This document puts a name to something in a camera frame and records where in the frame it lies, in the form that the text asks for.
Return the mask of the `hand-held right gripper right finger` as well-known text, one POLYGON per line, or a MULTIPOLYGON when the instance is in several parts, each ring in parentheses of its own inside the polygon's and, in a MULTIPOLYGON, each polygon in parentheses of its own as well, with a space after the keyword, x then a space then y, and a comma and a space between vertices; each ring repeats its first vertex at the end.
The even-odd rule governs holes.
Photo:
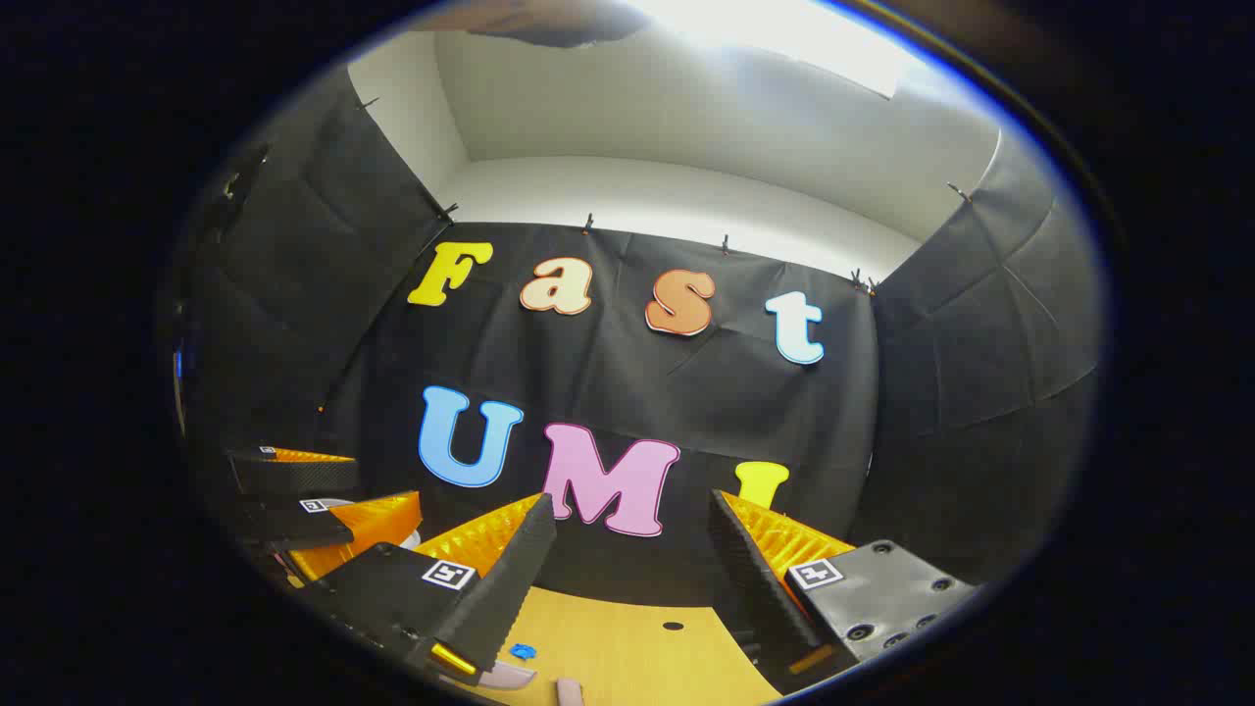
POLYGON ((980 542, 863 488, 803 488, 781 508, 718 488, 708 535, 735 612, 793 691, 922 638, 981 587, 980 542))

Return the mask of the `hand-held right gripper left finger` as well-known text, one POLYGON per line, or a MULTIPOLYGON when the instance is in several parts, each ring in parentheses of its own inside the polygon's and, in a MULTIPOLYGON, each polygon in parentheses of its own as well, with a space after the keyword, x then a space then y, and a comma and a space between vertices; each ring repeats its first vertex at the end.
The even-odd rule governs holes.
POLYGON ((299 594, 412 673, 522 687, 532 672, 498 653, 555 535, 552 499, 533 493, 430 540, 374 545, 299 594))

